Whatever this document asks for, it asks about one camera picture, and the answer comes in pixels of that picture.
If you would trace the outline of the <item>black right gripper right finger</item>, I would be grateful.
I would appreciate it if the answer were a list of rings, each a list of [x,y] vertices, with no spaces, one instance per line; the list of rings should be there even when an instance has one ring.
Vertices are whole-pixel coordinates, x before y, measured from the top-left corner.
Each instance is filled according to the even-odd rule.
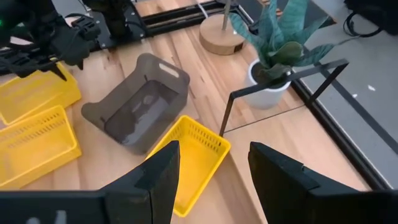
[[[250,143],[248,161],[268,224],[305,224],[309,191],[320,184],[303,164],[260,142]]]

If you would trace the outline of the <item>grey translucent plastic bin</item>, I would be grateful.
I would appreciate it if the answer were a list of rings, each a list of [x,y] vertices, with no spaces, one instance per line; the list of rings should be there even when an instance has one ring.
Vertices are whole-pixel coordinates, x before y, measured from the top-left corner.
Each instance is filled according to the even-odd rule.
[[[81,113],[90,123],[136,154],[145,154],[187,104],[190,76],[150,53],[101,101]]]

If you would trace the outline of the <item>green leafy plant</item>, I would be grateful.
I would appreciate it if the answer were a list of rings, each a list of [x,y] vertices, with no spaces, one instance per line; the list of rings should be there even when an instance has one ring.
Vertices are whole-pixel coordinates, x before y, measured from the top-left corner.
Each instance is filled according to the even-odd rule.
[[[305,53],[304,44],[327,20],[322,17],[305,27],[308,2],[309,0],[288,0],[282,14],[277,16],[277,0],[270,0],[261,12],[257,34],[250,33],[241,16],[236,13],[229,15],[234,31],[257,52],[259,61],[248,69],[245,78],[247,85],[275,82],[274,88],[279,88],[285,85],[284,79],[292,68],[317,63],[334,47],[351,40],[319,45]]]

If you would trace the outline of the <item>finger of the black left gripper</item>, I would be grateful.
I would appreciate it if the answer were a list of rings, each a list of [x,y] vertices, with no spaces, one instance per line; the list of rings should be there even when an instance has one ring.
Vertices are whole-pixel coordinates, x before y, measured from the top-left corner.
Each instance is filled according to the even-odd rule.
[[[19,78],[26,78],[34,72],[52,72],[63,81],[67,81],[66,76],[57,67],[58,60],[51,60],[48,57],[14,55],[11,57],[0,57],[0,67],[4,67],[10,73],[16,74]]]
[[[70,66],[77,65],[81,70],[83,69],[84,50],[72,49],[62,53],[61,59]]]

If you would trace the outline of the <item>black metal shelf frame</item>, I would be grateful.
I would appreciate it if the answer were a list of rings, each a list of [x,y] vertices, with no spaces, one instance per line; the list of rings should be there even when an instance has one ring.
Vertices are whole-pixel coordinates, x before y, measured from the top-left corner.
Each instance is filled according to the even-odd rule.
[[[242,88],[236,91],[232,91],[229,94],[228,103],[224,112],[223,121],[221,124],[219,136],[223,137],[226,125],[228,123],[229,116],[231,114],[231,109],[233,107],[233,103],[235,99],[247,96],[253,93],[257,93],[259,91],[265,90],[272,85],[275,85],[277,82],[285,81],[285,82],[294,82],[301,78],[305,78],[308,76],[312,76],[317,73],[327,72],[329,69],[334,68],[334,71],[326,77],[325,81],[319,86],[315,93],[309,96],[308,99],[303,100],[305,106],[307,108],[311,108],[315,103],[316,99],[326,90],[326,88],[336,79],[336,77],[349,65],[347,59],[340,59],[335,60],[330,63],[326,64],[318,64],[315,65],[313,68],[309,68],[306,70],[302,70],[299,72],[294,72],[292,75],[286,76],[285,78],[279,78],[275,81],[263,83],[263,84],[256,84],[253,86],[249,86],[246,88]]]

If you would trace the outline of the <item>black aluminium rail frame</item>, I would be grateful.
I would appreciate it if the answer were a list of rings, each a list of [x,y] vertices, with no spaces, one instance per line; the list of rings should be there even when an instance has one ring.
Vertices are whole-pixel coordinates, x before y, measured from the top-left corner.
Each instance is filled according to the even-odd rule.
[[[125,10],[125,18],[132,22],[132,34],[125,39],[111,40],[109,44],[105,42],[106,40],[110,40],[110,36],[108,34],[100,35],[98,39],[99,47],[97,47],[97,50],[115,48],[141,39],[196,26],[205,20],[206,15],[222,13],[225,2],[226,0],[209,0],[203,3],[195,3],[148,16],[143,16],[139,13],[135,5],[129,4]],[[326,79],[333,71],[334,68],[320,74]],[[309,96],[313,94],[305,87],[302,79],[292,82],[291,86],[302,101],[308,99]],[[354,98],[349,95],[336,79],[329,86],[333,86],[362,119],[364,119],[395,152],[398,152],[398,142],[393,140],[359,103],[355,102]],[[309,110],[372,189],[385,190],[390,188],[387,181],[378,173],[371,162],[365,158],[365,155],[359,151],[353,141],[348,138],[347,134],[338,126],[337,122],[331,117],[329,112],[324,109],[318,99],[316,99]]]

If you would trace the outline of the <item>yellow slotted plastic basket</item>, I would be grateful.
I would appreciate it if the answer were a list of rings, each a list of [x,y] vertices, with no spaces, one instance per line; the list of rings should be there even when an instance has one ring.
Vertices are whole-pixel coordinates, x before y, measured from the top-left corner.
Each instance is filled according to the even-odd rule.
[[[58,69],[65,80],[52,72],[36,71],[26,78],[0,84],[0,119],[9,126],[54,106],[64,108],[81,99],[78,83],[62,64]]]
[[[62,106],[30,116],[0,130],[0,190],[20,189],[80,156]]]
[[[180,145],[180,174],[174,213],[179,217],[186,217],[229,153],[231,144],[198,121],[183,115],[147,158],[171,141],[178,141]]]

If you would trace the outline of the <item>black object on floor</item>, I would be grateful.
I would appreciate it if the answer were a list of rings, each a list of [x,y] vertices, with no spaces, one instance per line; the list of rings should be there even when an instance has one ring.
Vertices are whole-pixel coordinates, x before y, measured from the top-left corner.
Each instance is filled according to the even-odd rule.
[[[390,35],[398,35],[398,0],[344,0],[353,14],[359,14]]]

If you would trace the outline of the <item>white plant pot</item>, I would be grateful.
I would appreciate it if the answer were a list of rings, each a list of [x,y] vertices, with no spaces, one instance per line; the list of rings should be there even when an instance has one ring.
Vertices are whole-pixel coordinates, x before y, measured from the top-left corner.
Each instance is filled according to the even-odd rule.
[[[255,59],[248,68],[244,86],[253,86],[259,83],[271,81],[266,74],[265,68],[261,65],[259,59]],[[266,110],[276,106],[282,99],[282,95],[290,86],[290,82],[279,82],[278,84],[261,90],[250,95],[244,96],[245,102],[257,109]]]

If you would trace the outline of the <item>metal lamp pole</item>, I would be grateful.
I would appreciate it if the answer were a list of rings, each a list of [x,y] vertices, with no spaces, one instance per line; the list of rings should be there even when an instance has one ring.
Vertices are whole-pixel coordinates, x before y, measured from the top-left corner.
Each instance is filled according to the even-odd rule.
[[[232,0],[226,0],[225,6],[224,6],[224,13],[223,13],[223,23],[222,23],[222,30],[225,31],[228,25],[228,16],[229,12],[231,9],[231,1]]]

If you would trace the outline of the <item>round wooden lamp base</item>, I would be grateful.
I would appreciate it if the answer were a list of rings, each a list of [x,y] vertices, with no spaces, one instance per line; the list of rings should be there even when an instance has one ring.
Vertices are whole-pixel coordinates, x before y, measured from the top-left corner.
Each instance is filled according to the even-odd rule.
[[[244,38],[223,14],[209,16],[200,24],[199,41],[205,50],[217,55],[232,55],[244,47]]]

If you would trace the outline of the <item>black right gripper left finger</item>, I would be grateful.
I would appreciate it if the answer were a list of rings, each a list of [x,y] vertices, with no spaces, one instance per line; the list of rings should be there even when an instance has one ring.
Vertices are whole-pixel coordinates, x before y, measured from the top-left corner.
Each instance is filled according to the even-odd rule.
[[[180,171],[180,146],[171,141],[132,171],[106,185],[110,224],[170,224]]]

